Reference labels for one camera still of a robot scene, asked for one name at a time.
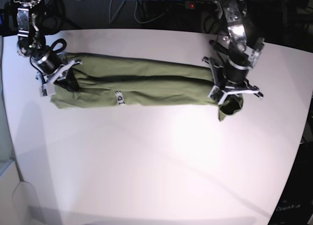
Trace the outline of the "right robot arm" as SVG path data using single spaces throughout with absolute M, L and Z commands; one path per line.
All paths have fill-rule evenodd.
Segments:
M 41 83 L 41 95 L 52 96 L 56 87 L 70 92 L 79 90 L 73 67 L 81 60 L 68 59 L 64 54 L 67 42 L 57 39 L 51 45 L 45 37 L 60 32 L 66 19 L 63 0 L 13 0 L 18 5 L 17 52 L 29 59 Z

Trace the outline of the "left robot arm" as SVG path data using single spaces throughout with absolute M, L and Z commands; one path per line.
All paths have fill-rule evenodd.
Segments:
M 254 47 L 250 47 L 247 41 L 244 26 L 246 9 L 243 0 L 219 0 L 217 2 L 218 18 L 224 17 L 227 35 L 223 40 L 228 43 L 228 48 L 218 42 L 218 39 L 210 41 L 217 55 L 226 55 L 226 60 L 203 57 L 203 61 L 209 65 L 213 77 L 213 86 L 208 97 L 218 105 L 222 105 L 228 97 L 242 94 L 254 94 L 263 98 L 257 86 L 252 86 L 247 75 L 254 69 L 264 48 L 264 38 L 258 38 Z

